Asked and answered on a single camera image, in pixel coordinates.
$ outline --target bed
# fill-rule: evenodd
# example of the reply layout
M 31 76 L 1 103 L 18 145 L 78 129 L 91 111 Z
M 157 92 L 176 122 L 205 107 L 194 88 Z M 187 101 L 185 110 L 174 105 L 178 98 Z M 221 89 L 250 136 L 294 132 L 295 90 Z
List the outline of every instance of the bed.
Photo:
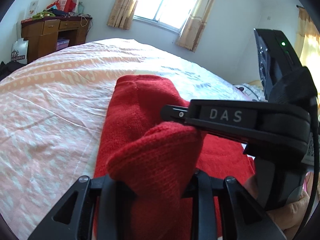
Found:
M 116 80 L 169 78 L 185 100 L 248 100 L 222 78 L 135 40 L 64 49 L 0 82 L 0 212 L 20 240 L 81 175 L 93 176 Z

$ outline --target clothing pile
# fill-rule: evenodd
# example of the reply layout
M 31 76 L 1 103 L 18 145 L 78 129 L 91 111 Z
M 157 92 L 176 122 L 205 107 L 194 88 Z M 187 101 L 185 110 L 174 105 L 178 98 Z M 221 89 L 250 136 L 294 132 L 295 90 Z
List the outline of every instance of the clothing pile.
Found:
M 0 81 L 9 76 L 12 72 L 16 71 L 19 68 L 22 68 L 25 65 L 26 64 L 21 64 L 16 61 L 10 61 L 8 64 L 5 64 L 2 61 L 0 64 Z
M 194 127 L 163 122 L 164 105 L 188 107 L 169 79 L 153 75 L 118 79 L 103 127 L 94 177 L 126 183 L 137 195 L 123 217 L 124 239 L 189 240 L 192 199 L 181 199 L 195 169 L 244 184 L 254 174 L 253 159 L 240 143 Z M 219 203 L 214 198 L 218 235 Z

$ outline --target curtain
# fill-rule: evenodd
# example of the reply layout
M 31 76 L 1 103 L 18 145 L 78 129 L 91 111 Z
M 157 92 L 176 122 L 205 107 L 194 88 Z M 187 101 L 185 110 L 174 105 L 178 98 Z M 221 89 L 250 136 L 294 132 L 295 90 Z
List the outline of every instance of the curtain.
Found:
M 318 90 L 320 120 L 320 34 L 304 8 L 299 9 L 297 39 L 294 49 L 303 66 L 307 66 Z
M 108 26 L 129 30 L 138 0 L 116 0 L 108 20 Z
M 177 45 L 192 52 L 196 51 L 207 24 L 213 2 L 214 0 L 197 0 L 194 9 L 179 35 L 176 42 Z
M 297 39 L 294 45 L 294 49 L 298 57 L 301 56 L 306 36 L 316 37 L 319 42 L 319 32 L 313 21 L 311 20 L 309 14 L 304 8 L 299 8 L 298 32 Z

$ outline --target wooden desk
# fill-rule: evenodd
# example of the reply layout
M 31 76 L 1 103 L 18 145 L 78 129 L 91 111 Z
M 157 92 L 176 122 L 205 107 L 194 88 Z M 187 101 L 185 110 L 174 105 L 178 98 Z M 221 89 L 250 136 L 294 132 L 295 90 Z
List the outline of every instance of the wooden desk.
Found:
M 55 52 L 58 38 L 70 40 L 69 47 L 84 44 L 91 20 L 84 17 L 44 17 L 23 23 L 21 37 L 29 41 L 28 63 Z

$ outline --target hand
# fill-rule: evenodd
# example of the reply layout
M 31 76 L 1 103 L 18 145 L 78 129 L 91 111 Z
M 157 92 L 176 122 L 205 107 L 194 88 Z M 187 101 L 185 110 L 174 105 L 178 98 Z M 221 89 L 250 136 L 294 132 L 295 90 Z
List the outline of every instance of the hand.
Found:
M 255 176 L 249 178 L 244 187 L 255 199 L 258 198 L 258 185 Z M 302 190 L 299 201 L 267 212 L 273 222 L 281 228 L 288 240 L 292 240 L 297 233 L 306 213 L 309 199 L 309 195 L 305 190 Z

